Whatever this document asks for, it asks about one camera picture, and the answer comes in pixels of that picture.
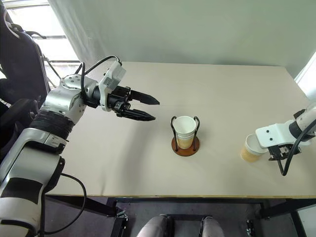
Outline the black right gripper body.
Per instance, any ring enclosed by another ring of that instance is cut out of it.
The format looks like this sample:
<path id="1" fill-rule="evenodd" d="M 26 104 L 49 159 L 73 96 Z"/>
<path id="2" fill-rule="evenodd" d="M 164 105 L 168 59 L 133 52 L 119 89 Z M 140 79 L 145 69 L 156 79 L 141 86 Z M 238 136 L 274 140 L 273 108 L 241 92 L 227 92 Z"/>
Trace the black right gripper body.
<path id="1" fill-rule="evenodd" d="M 271 146 L 268 147 L 270 153 L 269 161 L 278 161 L 288 159 L 293 145 Z"/>

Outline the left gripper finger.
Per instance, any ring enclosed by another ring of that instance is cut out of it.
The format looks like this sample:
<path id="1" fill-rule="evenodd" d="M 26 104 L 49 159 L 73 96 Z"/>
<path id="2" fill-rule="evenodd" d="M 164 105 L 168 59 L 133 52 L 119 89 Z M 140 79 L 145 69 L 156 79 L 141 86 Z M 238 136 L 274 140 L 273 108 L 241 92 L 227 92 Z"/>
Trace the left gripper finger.
<path id="1" fill-rule="evenodd" d="M 147 105 L 159 105 L 160 102 L 151 95 L 131 90 L 129 94 L 129 100 L 137 100 L 143 104 Z"/>
<path id="2" fill-rule="evenodd" d="M 132 119 L 132 120 L 137 120 L 137 121 L 153 121 L 156 118 L 144 111 L 140 111 L 140 110 L 122 110 L 120 112 L 120 116 L 124 117 L 124 118 L 128 118 L 128 119 Z"/>

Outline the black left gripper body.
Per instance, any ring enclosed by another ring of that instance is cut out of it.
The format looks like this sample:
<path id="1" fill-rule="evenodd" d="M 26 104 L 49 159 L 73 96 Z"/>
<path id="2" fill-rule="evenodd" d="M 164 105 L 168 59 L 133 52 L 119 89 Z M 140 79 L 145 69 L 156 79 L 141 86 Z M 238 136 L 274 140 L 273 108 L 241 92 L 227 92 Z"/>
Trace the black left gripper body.
<path id="1" fill-rule="evenodd" d="M 130 91 L 130 87 L 117 86 L 111 94 L 108 94 L 107 106 L 116 113 L 117 117 L 132 117 L 129 111 Z"/>

